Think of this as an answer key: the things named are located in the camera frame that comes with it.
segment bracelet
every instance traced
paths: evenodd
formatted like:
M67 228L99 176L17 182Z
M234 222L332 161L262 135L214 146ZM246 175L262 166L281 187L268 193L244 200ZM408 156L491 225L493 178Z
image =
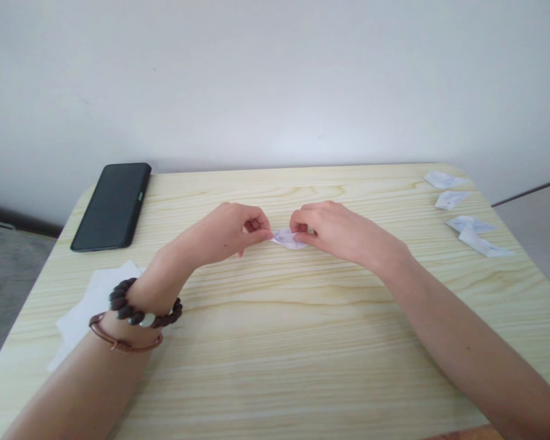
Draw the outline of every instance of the bracelet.
M140 325L141 327L159 328L166 327L175 323L182 315L183 304L180 298L177 298L171 313L165 316L156 316L154 313L145 313L135 310L128 304L127 292L134 284L136 278L121 281L114 287L114 290L108 296L110 300L110 310L116 312L116 318L119 320L128 319L130 325Z
M142 353L144 351L150 351L158 346L161 345L161 342L163 342L163 335L159 333L159 337L153 342L153 345L149 345L142 348L135 348L131 344L129 344L126 341L115 339L112 336L110 336L108 333L104 332L100 328L99 322L104 317L106 313L100 313L98 315L92 316L90 319L90 329L92 329L93 333L100 338L101 340L111 343L112 347L110 347L110 350L112 351L120 351L122 353Z

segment black phone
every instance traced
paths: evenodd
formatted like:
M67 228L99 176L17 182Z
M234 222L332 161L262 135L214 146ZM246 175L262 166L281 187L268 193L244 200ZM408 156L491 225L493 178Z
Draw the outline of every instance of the black phone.
M127 248L133 241L151 166L106 165L71 242L75 252Z

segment forearm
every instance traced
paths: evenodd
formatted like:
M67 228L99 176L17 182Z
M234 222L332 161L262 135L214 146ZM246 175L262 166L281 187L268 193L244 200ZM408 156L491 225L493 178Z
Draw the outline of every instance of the forearm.
M506 438L550 438L550 385L413 258L383 281L446 375Z
M151 352L126 355L91 332L26 405L3 439L104 439L136 389Z
M167 314L192 273L183 265L174 266L171 276L168 270L166 265L151 265L129 289L129 303L137 310ZM107 312L100 328L134 347L150 346L161 332L130 326L115 314ZM136 390L150 356L150 351L112 351L89 332L23 409L4 439L106 438Z

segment white paper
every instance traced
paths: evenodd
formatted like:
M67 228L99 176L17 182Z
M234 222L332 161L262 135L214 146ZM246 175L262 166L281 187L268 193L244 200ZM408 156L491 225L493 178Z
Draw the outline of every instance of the white paper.
M132 261L127 261L118 269L94 271L83 299L57 321L57 328L63 337L63 344L47 370L55 371L75 346L89 331L89 321L94 315L108 310L108 295L114 287L125 279L138 278L142 272Z
M453 176L452 174L443 173L440 171L430 171L423 179L430 182L435 188L446 189L456 185L462 185L468 182L467 179Z
M444 191L438 197L434 207L450 211L459 206L460 203L470 195L470 191Z
M508 251L499 246L489 243L486 240L480 238L472 229L470 225L466 225L463 231L458 236L458 239L463 243L468 244L470 247L479 251L485 257L504 257L506 255L515 255L515 252Z
M299 232L292 232L289 228L279 229L273 233L271 241L273 243L279 243L281 246L285 246L287 249L302 249L307 246L306 243L295 241L295 237Z
M466 225L472 227L473 231L477 234L497 229L497 226L485 223L476 217L471 216L458 216L452 220L446 222L452 229L462 232Z

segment finger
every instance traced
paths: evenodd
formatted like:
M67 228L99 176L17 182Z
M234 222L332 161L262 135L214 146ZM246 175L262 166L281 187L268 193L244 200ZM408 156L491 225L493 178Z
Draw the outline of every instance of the finger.
M271 223L269 219L259 207L252 207L248 205L240 205L243 207L244 220L256 220L259 229L271 229Z
M293 237L295 241L299 241L300 243L306 243L310 246L313 246L315 248L318 248L320 239L317 235L310 234L309 232L300 232L295 237Z
M249 221L244 222L244 228L246 229L247 232L253 232L255 230L255 228Z
M318 202L318 203L307 203L303 205L302 209L307 210L314 210L314 209L325 209L336 205L336 202L333 200L326 200L324 202Z
M318 209L323 206L323 203L324 202L306 203L305 205L301 205L301 209L306 209L306 210Z
M314 226L314 220L316 220L316 216L312 210L301 209L294 211L289 220L289 229L291 229L291 232L299 232L300 225Z
M273 232L268 229L258 229L255 232L245 234L244 246L247 248L253 244L259 244L273 238Z

